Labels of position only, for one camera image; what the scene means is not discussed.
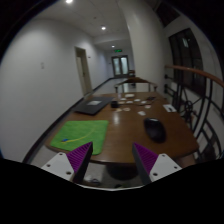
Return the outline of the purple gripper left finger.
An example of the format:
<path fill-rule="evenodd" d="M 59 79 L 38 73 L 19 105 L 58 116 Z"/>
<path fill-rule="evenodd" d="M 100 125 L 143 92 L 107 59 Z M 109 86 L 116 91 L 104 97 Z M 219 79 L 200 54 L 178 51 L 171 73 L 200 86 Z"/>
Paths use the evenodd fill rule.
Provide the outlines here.
<path fill-rule="evenodd" d="M 89 142 L 69 153 L 59 152 L 42 169 L 70 182 L 80 183 L 87 170 L 93 152 L 93 143 Z"/>

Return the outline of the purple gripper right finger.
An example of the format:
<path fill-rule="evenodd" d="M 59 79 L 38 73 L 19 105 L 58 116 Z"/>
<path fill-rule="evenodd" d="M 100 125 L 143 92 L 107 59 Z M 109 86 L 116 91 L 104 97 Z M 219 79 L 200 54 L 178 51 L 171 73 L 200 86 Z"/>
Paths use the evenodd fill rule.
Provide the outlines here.
<path fill-rule="evenodd" d="M 137 143 L 132 145 L 132 153 L 139 176 L 144 185 L 181 170 L 181 167 L 167 154 L 157 155 Z"/>

